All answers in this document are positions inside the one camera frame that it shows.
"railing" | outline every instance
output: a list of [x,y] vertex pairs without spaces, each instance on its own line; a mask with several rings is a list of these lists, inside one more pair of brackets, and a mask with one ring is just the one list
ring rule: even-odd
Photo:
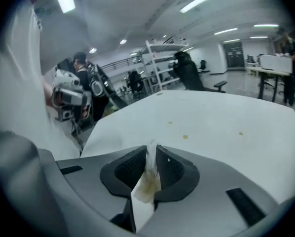
[[133,57],[130,57],[130,58],[127,58],[127,59],[124,59],[124,60],[120,60],[120,61],[116,61],[116,62],[107,64],[107,65],[104,65],[104,66],[102,66],[102,70],[105,73],[109,73],[109,72],[115,71],[117,69],[128,67],[128,66],[138,64],[138,63],[141,63],[141,62],[142,61],[141,61],[140,56],[133,56]]

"black chair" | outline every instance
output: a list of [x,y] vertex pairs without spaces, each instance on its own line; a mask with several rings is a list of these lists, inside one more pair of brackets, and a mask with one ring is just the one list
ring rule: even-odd
[[197,67],[195,63],[191,60],[191,57],[188,53],[182,51],[177,52],[175,54],[175,58],[178,60],[178,63],[174,64],[174,71],[181,79],[186,89],[225,93],[225,91],[221,90],[221,87],[227,84],[226,81],[215,84],[214,87],[217,87],[218,90],[206,88],[203,85],[198,75]]
[[141,79],[141,76],[138,74],[137,71],[132,71],[129,75],[129,81],[130,81],[130,88],[132,90],[134,97],[139,97],[141,94],[143,94],[143,82]]

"metal shelf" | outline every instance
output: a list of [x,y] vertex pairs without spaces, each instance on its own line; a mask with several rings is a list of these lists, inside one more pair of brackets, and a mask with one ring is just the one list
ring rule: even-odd
[[157,71],[158,74],[161,74],[161,73],[165,73],[165,72],[169,72],[169,71],[173,71],[174,69],[164,69],[164,70],[161,70],[161,71]]
[[162,82],[161,85],[163,86],[163,85],[166,85],[166,84],[169,84],[171,82],[178,81],[178,80],[179,80],[179,78],[175,78],[175,79],[172,79],[172,80],[169,80],[169,81]]
[[[170,51],[178,51],[183,47],[188,47],[188,45],[183,44],[149,44],[152,52],[170,52]],[[148,48],[144,48],[142,50],[142,54],[149,53]]]
[[173,55],[160,56],[160,57],[155,57],[154,58],[155,63],[160,63],[160,62],[164,62],[164,61],[171,61],[171,60],[174,60]]

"desk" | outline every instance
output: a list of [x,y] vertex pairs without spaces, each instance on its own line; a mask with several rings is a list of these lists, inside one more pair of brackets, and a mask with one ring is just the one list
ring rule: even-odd
[[285,77],[290,76],[290,74],[286,73],[286,72],[268,70],[268,69],[263,69],[261,67],[247,67],[246,69],[260,72],[260,88],[259,88],[259,95],[258,95],[259,99],[262,99],[262,96],[264,93],[264,83],[265,83],[266,74],[275,75],[276,79],[275,79],[274,94],[273,94],[272,100],[271,100],[272,102],[275,102],[275,99],[276,99],[277,87],[278,87],[278,77],[279,76],[285,76]]
[[253,67],[253,66],[259,67],[259,64],[258,63],[250,63],[250,62],[245,61],[245,68]]
[[229,164],[278,203],[295,196],[292,108],[231,94],[164,90],[99,120],[81,157],[152,139]]

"chair backrest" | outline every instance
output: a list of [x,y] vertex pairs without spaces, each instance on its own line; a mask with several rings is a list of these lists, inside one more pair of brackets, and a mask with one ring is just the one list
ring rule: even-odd
[[197,67],[186,52],[177,52],[175,54],[178,64],[174,65],[174,71],[181,79],[182,83],[189,90],[205,91]]
[[206,61],[205,60],[201,60],[200,62],[200,69],[205,69],[206,68]]

